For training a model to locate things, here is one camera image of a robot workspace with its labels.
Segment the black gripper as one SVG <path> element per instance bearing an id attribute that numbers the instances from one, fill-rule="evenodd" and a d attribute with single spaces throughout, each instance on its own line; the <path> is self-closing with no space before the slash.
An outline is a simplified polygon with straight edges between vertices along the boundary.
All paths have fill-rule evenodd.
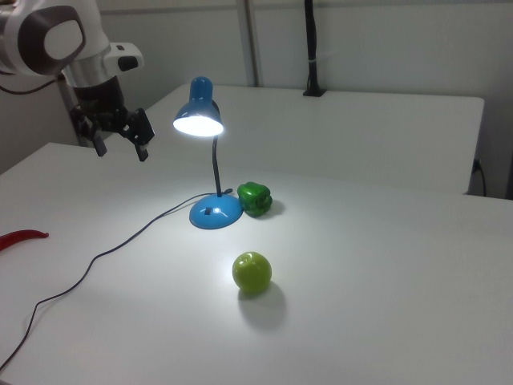
<path id="1" fill-rule="evenodd" d="M 155 133 L 142 108 L 128 111 L 117 76 L 99 85 L 72 90 L 77 98 L 71 110 L 75 130 L 81 137 L 92 140 L 99 157 L 107 153 L 103 138 L 96 135 L 99 131 L 117 132 L 129 139 L 140 162 L 149 157 L 147 146 Z"/>

